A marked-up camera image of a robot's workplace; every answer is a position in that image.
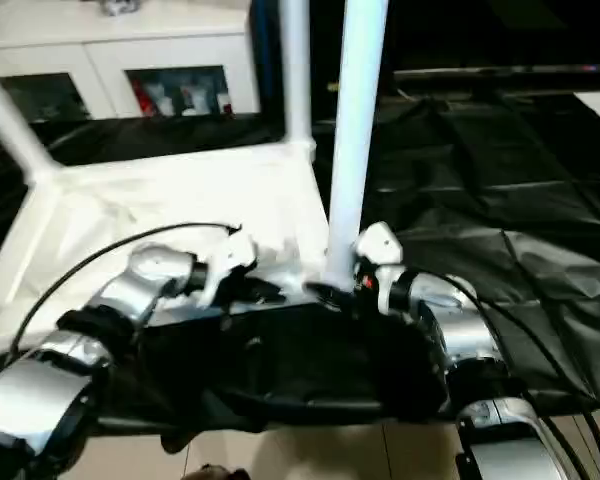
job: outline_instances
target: black plastic sheet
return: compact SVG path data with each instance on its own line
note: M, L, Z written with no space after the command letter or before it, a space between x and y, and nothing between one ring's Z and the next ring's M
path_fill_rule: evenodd
M89 122L60 133L53 125L39 128L68 165L280 138L279 128L257 119L194 120ZM314 136L314 169L326 202L333 128L317 125ZM363 210L364 225L384 220L397 232L407 264L462 276L524 321L600 406L600 119L594 113L572 96L385 108L374 129ZM220 320L150 329L140 361L115 375L107 415L192 431L386 416L364 342L351 336L346 319L316 308L250 314L229 330L221 330ZM532 342L505 318L493 319L541 413L574 413ZM254 339L266 354L250 352ZM426 399L418 382L409 387L414 398ZM433 418L415 407L413 417Z

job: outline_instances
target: floor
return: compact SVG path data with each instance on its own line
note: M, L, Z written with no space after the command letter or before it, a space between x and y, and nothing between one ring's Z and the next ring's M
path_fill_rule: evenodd
M581 418L560 417L592 479L599 460ZM460 443L453 426L281 428L262 434L207 432L177 455L157 437L92 439L63 480L178 480L206 463L245 468L253 480L452 480Z

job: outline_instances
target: silver metal part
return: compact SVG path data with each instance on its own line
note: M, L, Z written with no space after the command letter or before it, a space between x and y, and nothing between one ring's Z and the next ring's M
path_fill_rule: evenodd
M207 280L197 306L207 308L216 296L220 282L237 267L250 267L256 261L256 248L251 237L239 231L224 240L207 258Z
M537 438L484 443L471 451L483 480L567 480Z
M87 367L104 367L112 361L111 353L99 340L66 330L55 330L36 350L57 352Z
M428 306L442 333L447 367L471 358L502 358L491 332L477 311Z
M449 278L459 282L469 292L476 296L476 291L473 286L460 277L449 275ZM475 305L471 300L456 287L449 282L444 281L428 273L420 273L411 283L409 291L411 298L412 311L409 312L412 316L417 316L418 303L424 301L430 307L441 307L455 310L475 310Z
M169 288L163 295L175 297L187 286L193 261L193 256L189 253L150 244L131 254L127 271L152 283L168 284Z
M17 361L0 373L0 432L25 440L40 454L90 380L49 363Z
M126 270L107 283L87 305L111 307L142 327L161 297L182 293L193 263L193 256L188 253L161 245L143 245L131 254Z
M484 480L568 480L544 425L526 400L481 400L467 406L458 419L460 423L470 421L478 429L523 423L533 428L537 435L537 438L472 445L471 451Z

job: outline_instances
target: wire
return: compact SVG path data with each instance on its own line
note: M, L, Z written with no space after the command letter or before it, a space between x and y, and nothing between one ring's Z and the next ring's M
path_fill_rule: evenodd
M580 457L578 457L578 454L576 454L575 450L555 422L549 417L543 418L542 421L551 432L551 435L553 435L553 438L556 439L556 441L560 444L560 447L564 450L564 453L567 455L567 458L573 465L578 477L580 477L582 480L591 480L589 473L587 473L587 469L584 468L584 465L580 461Z
M15 359L18 358L18 355L20 353L19 352L19 348L20 348L20 342L22 341L22 337L24 337L24 333L27 330L27 327L31 323L31 320L33 320L33 317L35 317L36 313L38 313L38 310L40 310L40 307L42 307L42 305L44 305L44 303L62 285L64 285L71 277L73 277L76 273L78 273L80 270L82 270L84 267L86 267L87 265L89 265L94 260L97 260L98 258L102 257L103 255L111 252L112 250L120 248L120 247L122 247L124 245L128 245L128 244L130 244L132 242L135 242L136 240L140 240L142 238L146 238L146 237L149 237L151 235L156 235L158 233L167 232L167 231L170 231L170 230L177 230L177 229L180 229L180 228L191 228L191 227L223 228L230 235L232 233L235 233L238 230L240 230L239 228L235 228L235 227L232 227L231 225L226 225L226 224L222 224L222 223L205 223L205 222L175 223L175 224L172 224L172 225L165 225L165 226L162 226L162 227L153 228L151 230L146 230L144 232L140 232L140 233L137 233L135 235L131 235L129 237L126 237L126 238L123 238L121 240L118 240L117 242L114 242L111 245L108 245L108 246L106 246L106 247L104 247L104 248L102 248L102 249L100 249L100 250L92 253L87 258L85 258L84 260L82 260L80 263L74 265L67 273L65 273L64 275L62 275L62 277L60 277L58 280L56 280L53 283L53 285L51 285L42 294L42 296L40 296L40 298L33 305L33 307L31 307L31 310L29 310L29 312L27 313L27 315L24 317L24 320L22 321L22 323L18 327L18 331L16 332L15 336L13 337L13 340L11 340L11 344L9 346L9 352L8 352L7 357L5 359L5 367L8 366L9 364L11 364L11 362L13 362Z
M589 430L591 431L591 435L593 436L593 441L596 444L596 449L598 450L598 454L600 455L600 427L598 426L597 422L593 418L593 415L591 415L591 412L589 411L589 409L584 405L584 403L582 401L582 396L586 397L588 400L594 400L594 401L595 401L595 398L591 398L590 395L582 393L582 391L577 387L577 385L575 385L575 383L573 383L573 381L567 376L564 369L560 366L560 364L555 359L555 357L553 355L551 355L551 353L549 352L547 347L542 343L542 341L531 331L531 329L529 327L527 327L524 323L522 323L520 321L520 319L513 316L510 312L508 312L507 310L505 310L504 308L502 308L500 305L493 302L492 300L483 299L483 300L481 300L481 302L484 303L485 305L489 306L490 308L494 309L495 311L497 311L499 314L501 314L507 320L509 320L510 322L515 324L522 331L524 331L525 334L527 336L529 336L529 338L532 339L533 343L538 347L538 349L540 351L542 351L543 356L551 364L551 366L556 371L556 373L558 374L560 379L569 388L570 393L573 395L574 399L576 400L576 403L578 403L578 406L580 407L582 416L583 416L585 422L587 423Z
M520 328L529 337L529 339L534 343L534 345L541 351L542 355L546 358L546 360L549 362L551 367L555 370L555 372L558 375L558 377L560 378L560 380L562 382L564 382L565 387L567 388L569 393L574 397L574 399L578 403L580 412L582 413L582 416L584 417L585 421L587 422L587 426L591 430L591 434L593 435L593 439L596 444L596 448L600 455L600 427L598 426L595 419L591 415L591 412L586 408L586 406L584 405L584 403L582 401L582 397L586 397L587 399L592 400L591 396L588 393L582 392L580 390L580 388L567 376L564 369L560 366L560 364L555 359L555 357L551 354L551 352L546 347L546 345L544 345L544 343L542 343L542 340L540 340L540 338L527 325L522 323L520 321L520 319L516 318L513 314L511 314L510 312L508 312L507 310L505 310L504 308L502 308L500 305L493 302L492 300L478 299L473 293L471 293L469 291L469 289L467 289L464 285L462 285L462 283L460 283L452 278L449 278L446 275L442 275L440 273L431 272L431 271L423 270L423 269L419 269L419 268L415 268L412 270L417 273L426 273L428 275L439 278L439 279L449 283L454 288L456 288L458 291L463 293L471 301L471 303L473 303L475 305L476 309L478 310L478 313L484 318L485 322L487 322L489 330L495 337L495 340L498 343L498 346L500 347L502 355L503 355L503 357L505 357L505 361L509 365L513 365L512 357L509 354L508 350L506 349L504 342L502 341L502 336L500 335L498 330L495 328L493 320L487 313L483 304L489 306L490 308L492 308L493 310L495 310L496 312L501 314L503 317L505 317L508 321L513 323L516 327ZM547 420L549 420L550 423L553 423L550 419L545 419L545 423L547 423ZM566 440L564 435L562 435L561 432L559 435L555 435L554 429L555 429L555 431L558 431L558 428L555 426L555 424L553 424L553 427L554 427L553 429L549 423L547 423L547 426L551 430L551 433L554 434L554 437L556 438L558 443L560 443L560 446L562 447L562 449L565 451L565 453L569 457L569 460L573 464L573 466L576 469L576 471L578 472L578 474L581 476L582 479L587 480L589 478L589 476L584 471L584 467L582 466L580 459L577 458L577 455L573 451L573 448L571 447L569 442Z

